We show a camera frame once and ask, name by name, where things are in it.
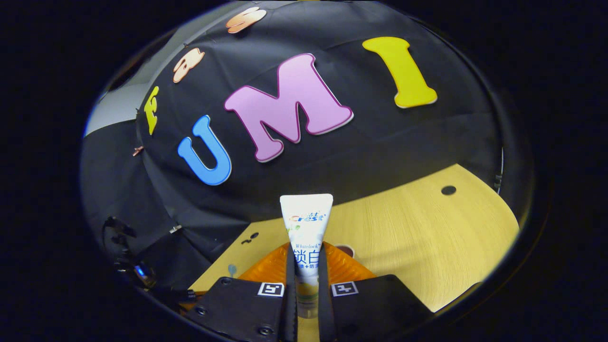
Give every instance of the pink letter m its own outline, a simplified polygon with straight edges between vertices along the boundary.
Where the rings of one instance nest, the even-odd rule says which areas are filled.
[[[284,61],[277,70],[277,97],[250,86],[244,86],[228,97],[224,104],[245,125],[253,140],[255,159],[267,162],[283,151],[283,143],[272,139],[270,127],[285,139],[300,142],[298,104],[308,118],[306,131],[320,135],[335,130],[353,118],[353,111],[342,106],[314,68],[314,56],[301,54]]]

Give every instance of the screw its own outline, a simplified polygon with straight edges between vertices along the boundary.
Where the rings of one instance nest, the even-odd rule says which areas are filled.
[[[273,332],[274,331],[272,329],[267,328],[267,327],[261,327],[258,329],[258,333],[260,335],[264,335],[264,336],[268,336],[268,335],[272,334]]]
[[[204,316],[207,314],[207,309],[203,308],[202,306],[196,307],[196,312],[201,315]]]

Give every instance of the toothpaste tube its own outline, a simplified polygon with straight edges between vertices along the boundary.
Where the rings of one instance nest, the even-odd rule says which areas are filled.
[[[280,197],[285,228],[295,257],[298,316],[315,318],[319,303],[319,253],[334,197],[330,194]]]

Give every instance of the wooden surface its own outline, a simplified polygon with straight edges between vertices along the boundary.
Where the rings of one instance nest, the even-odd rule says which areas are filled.
[[[456,193],[441,189],[455,186]],[[506,203],[458,164],[393,189],[332,207],[325,241],[353,247],[378,276],[395,274],[431,311],[450,303],[497,266],[519,231]],[[243,240],[257,232],[250,243]],[[206,291],[238,277],[289,241],[282,218],[254,222],[192,285]],[[316,319],[300,319],[299,341],[318,341]]]

